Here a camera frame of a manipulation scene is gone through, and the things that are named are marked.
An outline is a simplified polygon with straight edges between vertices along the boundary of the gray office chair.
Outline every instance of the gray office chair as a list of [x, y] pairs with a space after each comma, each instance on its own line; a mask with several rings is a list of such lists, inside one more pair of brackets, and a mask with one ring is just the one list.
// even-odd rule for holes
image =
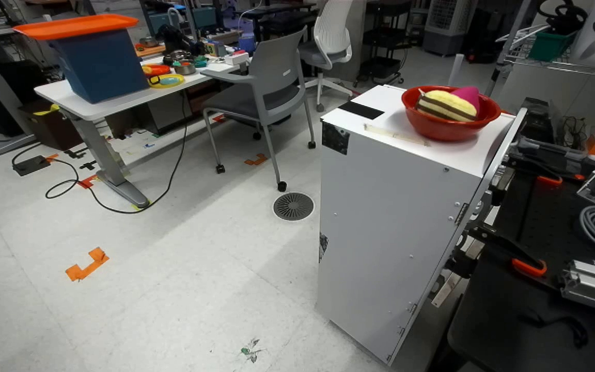
[[219, 80], [233, 82], [233, 86], [213, 94], [204, 101], [201, 118], [208, 128], [210, 145], [216, 159], [216, 173], [223, 173], [219, 150], [215, 145], [213, 128], [208, 123], [208, 115], [213, 112], [221, 112], [225, 115], [233, 115], [246, 121], [253, 121], [257, 130], [262, 130], [267, 146], [271, 150], [277, 190], [285, 192], [287, 183], [280, 180], [275, 146], [271, 137], [269, 126], [291, 115], [300, 102], [306, 112], [306, 121], [310, 128], [308, 146], [314, 148], [314, 126], [310, 106], [306, 102], [306, 86], [300, 66], [298, 46], [303, 36], [303, 29], [285, 36], [269, 38], [257, 42], [253, 59], [250, 61], [250, 74], [226, 74], [226, 71], [201, 71]]
[[345, 26], [350, 9], [350, 0], [329, 0], [315, 19], [314, 41], [300, 46], [301, 59], [319, 67], [318, 77], [308, 80], [306, 86], [315, 86], [315, 109], [321, 112], [321, 86], [352, 94], [352, 91], [337, 84], [333, 78], [321, 77], [321, 70], [333, 70], [334, 64], [345, 64], [352, 58], [350, 36]]

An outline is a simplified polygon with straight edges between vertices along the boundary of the white tile floor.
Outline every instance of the white tile floor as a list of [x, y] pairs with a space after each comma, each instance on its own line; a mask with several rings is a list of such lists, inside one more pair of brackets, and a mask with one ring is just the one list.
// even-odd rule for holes
[[[447, 64], [408, 52], [407, 84], [443, 80]], [[386, 369], [314, 307], [318, 150], [306, 148], [300, 112], [275, 133], [288, 190], [315, 203], [298, 223], [272, 214], [271, 163], [243, 163], [264, 146], [237, 126], [216, 130], [226, 173], [213, 171], [197, 133], [186, 142], [168, 195], [135, 217], [105, 213], [85, 190], [45, 199], [68, 170], [18, 178], [11, 154], [2, 154], [0, 372]], [[176, 152], [133, 164], [129, 178], [153, 198]], [[111, 206], [128, 206], [103, 183], [94, 190]], [[94, 246], [108, 260], [85, 280], [68, 280], [63, 270], [86, 264]], [[255, 361], [242, 354], [251, 338], [262, 349]]]

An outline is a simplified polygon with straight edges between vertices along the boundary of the chair backrest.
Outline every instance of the chair backrest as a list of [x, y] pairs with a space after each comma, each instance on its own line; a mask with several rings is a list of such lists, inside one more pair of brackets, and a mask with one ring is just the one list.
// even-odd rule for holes
[[348, 33], [345, 29], [347, 15], [352, 0], [329, 0], [315, 19], [314, 41], [321, 54], [342, 54], [350, 48]]
[[250, 61], [250, 74], [253, 77], [253, 91], [257, 94], [271, 94], [291, 86], [294, 80], [301, 84], [300, 66], [300, 41], [303, 29], [257, 42]]

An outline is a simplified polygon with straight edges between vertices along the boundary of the white cabinet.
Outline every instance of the white cabinet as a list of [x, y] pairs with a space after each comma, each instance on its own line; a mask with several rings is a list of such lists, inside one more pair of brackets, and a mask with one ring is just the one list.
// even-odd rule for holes
[[470, 142], [408, 126], [403, 89], [375, 86], [321, 118], [318, 309], [390, 364], [470, 209], [518, 128], [500, 115]]

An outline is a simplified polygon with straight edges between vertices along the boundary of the cabinet door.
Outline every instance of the cabinet door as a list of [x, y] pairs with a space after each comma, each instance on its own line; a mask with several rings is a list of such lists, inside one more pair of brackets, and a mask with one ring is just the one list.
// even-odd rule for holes
[[356, 133], [321, 148], [318, 309], [390, 364], [476, 183]]

